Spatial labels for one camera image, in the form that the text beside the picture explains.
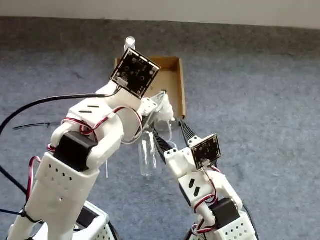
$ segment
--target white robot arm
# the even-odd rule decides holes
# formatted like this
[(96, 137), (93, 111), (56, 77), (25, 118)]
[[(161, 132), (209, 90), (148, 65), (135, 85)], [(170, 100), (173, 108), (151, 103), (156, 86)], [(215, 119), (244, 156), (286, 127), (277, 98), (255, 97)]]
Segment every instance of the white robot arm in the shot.
[(159, 153), (178, 181), (185, 200), (198, 215), (198, 222), (185, 239), (257, 240), (247, 213), (242, 211), (240, 197), (226, 176), (214, 167), (221, 156), (217, 135), (201, 139), (190, 129), (184, 132), (185, 137), (186, 134), (189, 147), (182, 150), (156, 137)]
[[(128, 48), (109, 84), (97, 91), (106, 97), (87, 98), (70, 108), (52, 135), (35, 186), (9, 229), (8, 240), (95, 240), (104, 239), (106, 233), (112, 235), (109, 239), (116, 238), (108, 215), (86, 200), (99, 167), (121, 143), (139, 139), (142, 115), (152, 116), (159, 110), (157, 103), (142, 98), (159, 70)], [(39, 222), (45, 224), (30, 238)]]

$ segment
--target black wire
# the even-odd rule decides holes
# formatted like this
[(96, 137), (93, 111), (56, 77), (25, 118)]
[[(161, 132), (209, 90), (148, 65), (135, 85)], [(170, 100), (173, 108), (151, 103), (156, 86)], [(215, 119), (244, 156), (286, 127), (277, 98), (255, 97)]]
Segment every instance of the black wire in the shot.
[(5, 209), (1, 209), (1, 208), (0, 208), (0, 213), (12, 214), (12, 215), (21, 215), (20, 212), (17, 212), (17, 211), (9, 211), (9, 210), (5, 210)]
[(30, 128), (30, 127), (38, 127), (38, 126), (46, 126), (48, 128), (52, 125), (60, 125), (60, 124), (61, 124), (61, 122), (57, 122), (57, 121), (31, 123), (31, 124), (26, 124), (26, 125), (21, 125), (21, 126), (15, 126), (13, 128), (13, 130), (19, 130), (19, 129)]
[[(8, 123), (16, 117), (18, 114), (22, 113), (23, 111), (32, 108), (34, 106), (49, 103), (53, 101), (59, 101), (59, 100), (70, 100), (70, 99), (84, 99), (84, 98), (107, 98), (115, 95), (117, 92), (120, 91), (121, 88), (116, 88), (113, 94), (111, 95), (104, 95), (104, 94), (75, 94), (75, 95), (62, 95), (62, 96), (52, 96), (47, 97), (43, 99), (39, 99), (37, 101), (31, 102), (18, 110), (16, 110), (14, 113), (12, 113), (10, 116), (8, 116), (0, 125), (0, 136), (2, 132), (4, 131), (5, 127), (8, 125)], [(16, 185), (25, 195), (27, 194), (27, 189), (18, 182), (10, 173), (8, 173), (1, 165), (0, 165), (0, 173), (2, 173), (7, 179), (9, 179), (14, 185)]]
[(250, 221), (252, 223), (252, 226), (253, 226), (254, 231), (255, 231), (255, 237), (256, 237), (257, 240), (259, 240), (259, 235), (258, 235), (258, 232), (257, 232), (257, 228), (256, 228), (256, 224), (254, 222), (254, 219), (252, 218), (252, 215), (251, 215), (249, 209), (247, 208), (247, 206), (244, 204), (244, 202), (242, 202), (242, 205), (243, 205), (243, 208), (245, 209), (245, 211), (248, 214), (249, 219), (250, 219)]

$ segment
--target white wall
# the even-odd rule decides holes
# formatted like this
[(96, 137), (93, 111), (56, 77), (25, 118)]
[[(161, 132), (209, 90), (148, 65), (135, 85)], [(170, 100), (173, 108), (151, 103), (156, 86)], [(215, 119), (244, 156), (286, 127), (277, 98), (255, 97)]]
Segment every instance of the white wall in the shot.
[(0, 0), (0, 16), (320, 29), (320, 0)]

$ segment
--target black circuit board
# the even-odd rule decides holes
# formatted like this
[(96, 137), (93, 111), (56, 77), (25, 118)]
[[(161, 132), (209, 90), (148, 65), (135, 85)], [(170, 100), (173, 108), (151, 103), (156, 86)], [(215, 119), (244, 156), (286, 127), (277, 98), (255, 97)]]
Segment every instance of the black circuit board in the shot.
[(110, 80), (142, 99), (159, 71), (160, 66), (137, 51), (128, 48)]
[(190, 149), (197, 170), (203, 168), (204, 163), (208, 160), (210, 164), (213, 164), (215, 160), (221, 157), (217, 134), (214, 134)]

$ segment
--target cardboard tray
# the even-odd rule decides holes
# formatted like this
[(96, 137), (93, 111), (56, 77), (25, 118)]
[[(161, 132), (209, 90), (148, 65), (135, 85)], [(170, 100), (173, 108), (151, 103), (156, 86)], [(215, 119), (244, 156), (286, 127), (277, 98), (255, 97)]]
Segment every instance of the cardboard tray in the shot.
[[(181, 58), (177, 56), (155, 56), (149, 57), (151, 61), (161, 66), (160, 72), (153, 80), (145, 97), (152, 97), (161, 90), (166, 90), (173, 107), (175, 117), (186, 117), (186, 97), (184, 73)], [(115, 59), (114, 67), (120, 62)]]

